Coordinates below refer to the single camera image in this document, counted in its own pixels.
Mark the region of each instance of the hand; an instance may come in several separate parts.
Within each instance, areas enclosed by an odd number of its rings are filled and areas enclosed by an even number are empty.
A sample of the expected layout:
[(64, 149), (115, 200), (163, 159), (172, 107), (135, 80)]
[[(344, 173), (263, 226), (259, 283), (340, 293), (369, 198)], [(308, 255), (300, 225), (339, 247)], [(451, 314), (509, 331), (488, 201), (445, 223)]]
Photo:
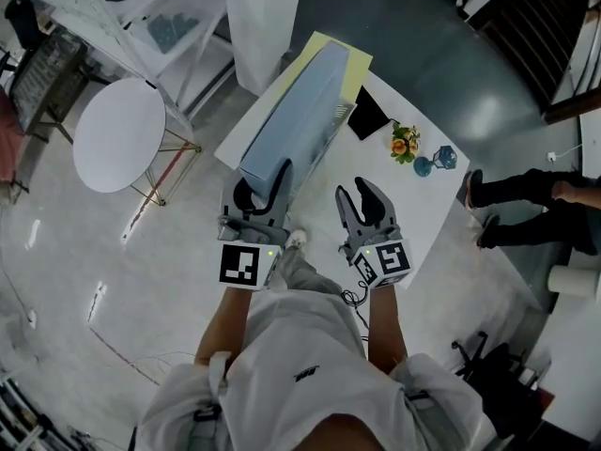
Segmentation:
[(551, 189), (551, 197), (555, 200), (561, 199), (565, 202), (573, 204), (577, 202), (578, 189), (565, 180), (558, 180), (553, 184)]

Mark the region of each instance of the black pants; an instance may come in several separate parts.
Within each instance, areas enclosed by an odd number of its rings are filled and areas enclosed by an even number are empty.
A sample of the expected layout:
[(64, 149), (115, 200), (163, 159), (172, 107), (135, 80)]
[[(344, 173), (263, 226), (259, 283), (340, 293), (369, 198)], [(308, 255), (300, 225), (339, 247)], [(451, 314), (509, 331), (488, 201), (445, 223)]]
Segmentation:
[(498, 245), (536, 245), (561, 241), (572, 244), (580, 252), (596, 255), (585, 207), (551, 197), (553, 184), (558, 180), (565, 180), (575, 187), (588, 185), (588, 181), (578, 172), (531, 169), (521, 176), (472, 187), (471, 204), (474, 207), (530, 200), (533, 204), (548, 208), (548, 212), (521, 224), (490, 227), (480, 239), (481, 246), (491, 249)]

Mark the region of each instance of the small blue figurine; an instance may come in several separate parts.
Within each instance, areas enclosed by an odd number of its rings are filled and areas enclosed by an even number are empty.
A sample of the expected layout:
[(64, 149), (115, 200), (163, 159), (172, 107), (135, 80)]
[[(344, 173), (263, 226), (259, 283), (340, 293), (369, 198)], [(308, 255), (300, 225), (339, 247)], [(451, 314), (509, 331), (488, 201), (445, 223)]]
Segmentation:
[(426, 157), (418, 157), (413, 162), (413, 170), (420, 177), (427, 177), (432, 172), (432, 166), (438, 169), (454, 169), (457, 166), (457, 154), (451, 146), (442, 146), (429, 161)]

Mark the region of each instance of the yellow paper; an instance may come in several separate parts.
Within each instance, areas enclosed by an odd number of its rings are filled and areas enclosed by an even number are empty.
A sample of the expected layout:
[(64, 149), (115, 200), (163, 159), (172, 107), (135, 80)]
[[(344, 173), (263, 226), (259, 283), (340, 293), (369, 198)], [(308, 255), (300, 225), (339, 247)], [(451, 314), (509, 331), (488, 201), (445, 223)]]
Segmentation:
[(372, 56), (362, 52), (355, 47), (344, 43), (343, 41), (333, 39), (327, 35), (314, 32), (307, 44), (302, 49), (302, 52), (297, 59), (290, 64), (290, 68), (286, 69), (286, 78), (281, 82), (281, 95), (294, 83), (302, 70), (307, 66), (311, 59), (319, 52), (326, 43), (333, 41), (350, 50), (347, 61), (347, 72), (345, 80), (342, 84), (340, 97), (345, 101), (354, 103), (357, 99), (357, 94), (361, 89), (361, 85), (367, 76), (369, 64), (372, 61)]

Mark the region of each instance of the black shoe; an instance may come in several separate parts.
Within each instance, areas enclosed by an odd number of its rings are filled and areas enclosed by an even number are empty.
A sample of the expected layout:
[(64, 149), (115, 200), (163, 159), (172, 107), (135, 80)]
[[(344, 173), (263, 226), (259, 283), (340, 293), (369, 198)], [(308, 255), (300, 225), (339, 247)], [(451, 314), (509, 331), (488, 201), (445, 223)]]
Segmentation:
[(497, 214), (490, 214), (488, 217), (486, 217), (485, 223), (482, 226), (482, 232), (480, 232), (475, 239), (475, 243), (480, 249), (484, 248), (482, 245), (482, 237), (484, 236), (486, 231), (492, 227), (498, 226), (500, 221), (501, 218)]
[(464, 204), (467, 210), (475, 209), (474, 205), (471, 203), (471, 191), (474, 187), (478, 187), (480, 184), (482, 184), (482, 178), (483, 174), (481, 169), (476, 169), (473, 172), (469, 172), (468, 176), (466, 177), (467, 191)]

